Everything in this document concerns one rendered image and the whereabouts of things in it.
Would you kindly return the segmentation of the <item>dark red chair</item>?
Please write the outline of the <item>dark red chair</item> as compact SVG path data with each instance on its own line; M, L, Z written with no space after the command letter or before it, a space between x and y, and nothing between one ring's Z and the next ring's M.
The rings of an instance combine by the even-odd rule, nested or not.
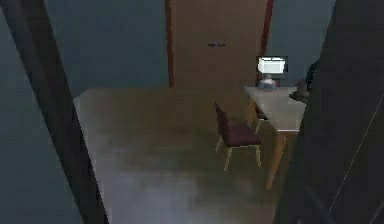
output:
M243 147L254 147L256 164L258 167L262 166L261 160L261 139L260 137L248 126L247 123L231 123L227 113L217 104L214 103L218 142L215 151L218 151L221 144L224 143L227 147L226 159L224 162L224 171L227 171L231 162L232 153L234 149Z

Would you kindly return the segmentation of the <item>brown room door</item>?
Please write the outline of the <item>brown room door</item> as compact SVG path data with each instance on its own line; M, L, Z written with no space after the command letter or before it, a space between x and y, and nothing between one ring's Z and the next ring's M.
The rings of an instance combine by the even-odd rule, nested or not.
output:
M167 1L172 87L242 87L254 81L272 0Z

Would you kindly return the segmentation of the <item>brown wooden table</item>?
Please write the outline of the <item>brown wooden table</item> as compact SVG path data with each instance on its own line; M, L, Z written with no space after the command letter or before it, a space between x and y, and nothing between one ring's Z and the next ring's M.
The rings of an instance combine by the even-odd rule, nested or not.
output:
M258 108L276 131L273 157L265 183L265 189L270 190L286 147L286 140L299 132L305 104L289 97L289 94L294 91L293 87L279 87L274 91L264 91L257 87L245 86L244 90L249 101L247 123L251 125L254 122L255 108Z

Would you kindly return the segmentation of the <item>white table lamp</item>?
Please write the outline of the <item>white table lamp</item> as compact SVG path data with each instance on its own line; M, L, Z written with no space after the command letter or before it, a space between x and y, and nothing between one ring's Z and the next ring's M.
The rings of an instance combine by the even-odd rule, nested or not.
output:
M262 79L257 84L257 88L262 90L276 89L276 79L285 73L286 64L287 60L284 57L259 57L257 70L262 74Z

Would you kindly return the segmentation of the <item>black pan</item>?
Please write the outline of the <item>black pan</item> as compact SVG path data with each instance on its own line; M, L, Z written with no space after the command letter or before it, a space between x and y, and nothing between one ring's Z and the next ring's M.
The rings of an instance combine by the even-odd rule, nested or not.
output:
M293 100L306 103L309 97L307 91L307 82L305 79L301 79L296 84L296 90L289 94L289 97Z

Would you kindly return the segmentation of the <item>dark open room door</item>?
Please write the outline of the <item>dark open room door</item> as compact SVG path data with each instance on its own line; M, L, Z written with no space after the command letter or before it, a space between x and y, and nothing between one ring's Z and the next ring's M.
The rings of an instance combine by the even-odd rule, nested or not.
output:
M336 0L273 224L384 224L384 0Z

